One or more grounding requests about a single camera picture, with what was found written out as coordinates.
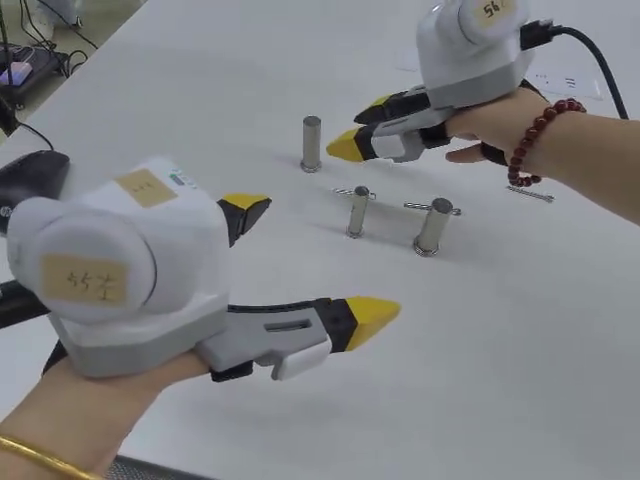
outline metal peg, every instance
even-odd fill
[[[306,173],[315,173],[322,168],[320,161],[320,132],[322,121],[316,116],[302,120],[302,161],[300,168]]]
[[[347,235],[350,238],[360,238],[364,232],[364,215],[367,212],[371,192],[367,187],[356,187],[351,197],[353,198],[353,206],[347,226]]]
[[[405,203],[404,204],[404,208],[412,208],[413,210],[424,210],[426,212],[430,211],[433,206],[432,205],[423,205],[421,203]],[[453,215],[454,217],[459,217],[462,215],[462,210],[460,210],[459,208],[454,208],[451,211],[451,215]]]
[[[346,190],[344,188],[334,188],[333,193],[337,193],[338,195],[344,195],[345,197],[350,197],[351,195],[355,195],[355,190]],[[369,200],[375,200],[376,194],[373,192],[369,192]]]
[[[542,195],[541,193],[530,192],[529,190],[513,187],[511,185],[507,187],[507,190],[511,190],[514,193],[519,193],[520,195],[526,195],[527,197],[536,198],[547,203],[553,203],[556,199],[553,195]]]
[[[440,239],[444,232],[449,218],[460,215],[459,209],[453,208],[453,204],[446,198],[436,198],[431,205],[420,205],[415,203],[405,203],[406,208],[414,210],[426,210],[429,213],[422,225],[422,230],[413,241],[413,249],[421,257],[432,257],[440,249]]]

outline red beaded bracelet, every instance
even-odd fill
[[[538,140],[549,124],[553,122],[558,115],[565,112],[586,113],[587,110],[575,98],[570,98],[569,100],[556,102],[554,106],[547,108],[541,117],[536,118],[533,121],[533,126],[524,134],[524,138],[520,141],[518,148],[513,152],[513,156],[509,162],[509,183],[511,185],[514,187],[530,187],[542,181],[542,178],[537,175],[530,177],[520,176],[524,159],[529,149],[535,145],[536,140]]]

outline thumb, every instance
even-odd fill
[[[476,144],[471,147],[462,148],[460,150],[454,150],[447,152],[446,159],[453,163],[476,163],[485,160],[482,155],[481,144]]]

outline stainless steel post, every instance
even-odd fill
[[[351,207],[351,217],[347,226],[347,235],[351,238],[360,238],[364,232],[364,216],[369,204],[371,192],[367,187],[356,187],[351,197],[353,206]]]
[[[306,173],[315,173],[322,167],[320,161],[320,137],[322,121],[316,116],[302,121],[302,161],[300,168]]]
[[[432,257],[438,253],[440,239],[454,210],[453,204],[446,198],[436,198],[433,201],[422,230],[413,242],[413,249],[418,255]]]

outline white motor housing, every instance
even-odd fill
[[[463,108],[513,91],[529,67],[523,0],[447,0],[419,23],[420,70],[431,107]]]
[[[74,201],[20,203],[7,248],[87,376],[147,370],[222,328],[211,317],[228,305],[227,222],[166,159]]]

